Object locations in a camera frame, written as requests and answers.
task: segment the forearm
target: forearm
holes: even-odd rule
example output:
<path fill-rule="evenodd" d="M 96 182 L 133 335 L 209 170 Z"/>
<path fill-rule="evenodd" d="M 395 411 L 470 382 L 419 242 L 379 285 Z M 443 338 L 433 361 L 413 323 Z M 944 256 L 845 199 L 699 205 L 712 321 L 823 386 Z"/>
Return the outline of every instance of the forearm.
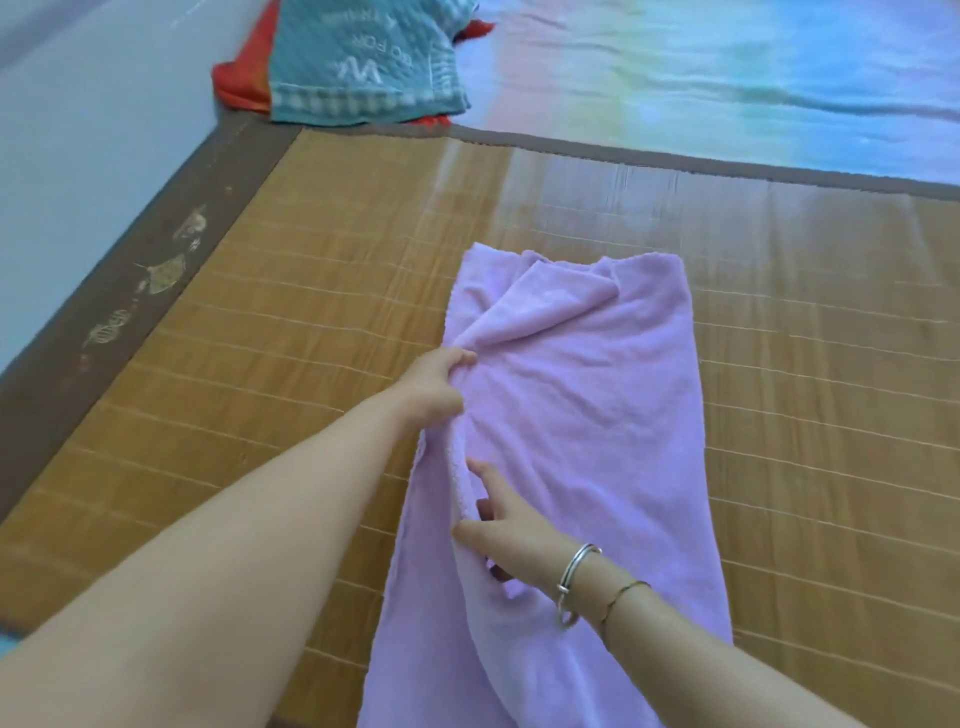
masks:
<path fill-rule="evenodd" d="M 573 606 L 595 629 L 633 577 L 591 554 L 574 576 Z M 693 624 L 646 586 L 610 612 L 607 643 L 667 726 L 853 728 L 861 724 L 731 644 Z"/>
<path fill-rule="evenodd" d="M 262 726 L 402 418 L 392 390 L 366 400 L 137 551 L 5 659 L 0 723 L 29 724 L 37 711 L 37 723 L 65 722 L 63 694 L 79 695 L 65 686 L 80 679 L 91 694 L 122 696 L 84 716 L 91 724 L 124 724 L 148 703 L 156 725 Z M 59 705 L 42 699 L 51 692 Z"/>

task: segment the brown fabric border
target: brown fabric border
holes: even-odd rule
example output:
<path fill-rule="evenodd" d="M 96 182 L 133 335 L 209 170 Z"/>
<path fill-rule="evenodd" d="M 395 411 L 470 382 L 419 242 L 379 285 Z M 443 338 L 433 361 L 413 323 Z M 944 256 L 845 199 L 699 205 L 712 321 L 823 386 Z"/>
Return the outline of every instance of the brown fabric border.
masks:
<path fill-rule="evenodd" d="M 0 521 L 153 330 L 300 127 L 224 114 L 0 376 Z"/>
<path fill-rule="evenodd" d="M 366 124 L 348 128 L 323 128 L 322 131 L 341 134 L 383 134 L 387 136 L 408 136 L 430 138 L 449 136 L 473 144 L 488 144 L 494 147 L 516 147 L 531 152 L 544 152 L 562 157 L 576 157 L 607 161 L 615 164 L 630 164 L 635 167 L 654 167 L 673 169 L 678 172 L 691 172 L 714 177 L 742 177 L 769 182 L 789 184 L 807 184 L 815 187 L 837 187 L 855 189 L 863 192 L 884 192 L 888 194 L 913 195 L 934 200 L 960 202 L 960 185 L 944 182 L 920 182 L 901 177 L 875 177 L 849 172 L 825 172 L 818 169 L 799 167 L 778 167 L 770 164 L 724 161 L 686 157 L 665 152 L 644 152 L 639 149 L 604 147 L 597 144 L 584 144 L 563 139 L 549 139 L 522 133 L 488 132 L 482 129 L 423 124 Z"/>

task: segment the silver bangle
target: silver bangle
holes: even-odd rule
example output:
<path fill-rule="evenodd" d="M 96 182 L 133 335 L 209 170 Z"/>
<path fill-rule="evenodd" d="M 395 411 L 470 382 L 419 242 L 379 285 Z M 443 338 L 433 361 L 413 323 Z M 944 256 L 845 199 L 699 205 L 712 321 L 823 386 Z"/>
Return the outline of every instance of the silver bangle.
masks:
<path fill-rule="evenodd" d="M 570 559 L 570 563 L 566 565 L 564 575 L 560 577 L 560 584 L 557 585 L 557 590 L 560 592 L 560 598 L 557 599 L 557 621 L 560 623 L 560 628 L 564 631 L 576 624 L 580 618 L 580 615 L 576 612 L 570 612 L 569 617 L 564 616 L 564 614 L 566 614 L 564 610 L 564 600 L 570 594 L 570 583 L 573 581 L 574 572 L 577 570 L 577 567 L 580 566 L 580 562 L 586 559 L 587 554 L 591 552 L 603 553 L 603 551 L 593 544 L 583 544 L 580 546 L 580 549 L 573 554 L 573 558 Z"/>

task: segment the red towel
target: red towel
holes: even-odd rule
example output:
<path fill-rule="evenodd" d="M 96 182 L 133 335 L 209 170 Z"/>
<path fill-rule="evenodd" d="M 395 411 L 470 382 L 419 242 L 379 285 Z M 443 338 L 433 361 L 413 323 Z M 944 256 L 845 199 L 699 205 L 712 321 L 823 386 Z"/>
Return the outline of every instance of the red towel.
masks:
<path fill-rule="evenodd" d="M 280 0 L 270 0 L 253 26 L 247 42 L 240 49 L 236 61 L 213 66 L 210 74 L 213 78 L 213 92 L 226 106 L 270 113 L 270 82 L 267 70 L 270 66 L 270 52 L 274 49 L 279 11 Z M 453 42 L 483 37 L 491 30 L 493 23 L 471 20 L 469 25 L 453 38 Z M 409 123 L 449 124 L 450 120 L 445 115 L 423 116 Z"/>

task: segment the hand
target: hand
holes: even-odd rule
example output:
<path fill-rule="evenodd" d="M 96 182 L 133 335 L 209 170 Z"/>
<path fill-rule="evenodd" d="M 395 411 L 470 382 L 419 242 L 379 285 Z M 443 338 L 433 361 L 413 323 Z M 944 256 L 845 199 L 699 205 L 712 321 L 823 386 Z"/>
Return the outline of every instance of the hand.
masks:
<path fill-rule="evenodd" d="M 400 402 L 404 423 L 413 429 L 438 425 L 464 411 L 464 398 L 450 386 L 450 372 L 476 363 L 465 349 L 440 348 L 418 356 L 388 392 Z"/>
<path fill-rule="evenodd" d="M 581 544 L 558 531 L 489 463 L 467 458 L 489 498 L 477 501 L 480 521 L 453 525 L 453 538 L 491 559 L 499 581 L 517 578 L 556 601 L 557 584 Z"/>

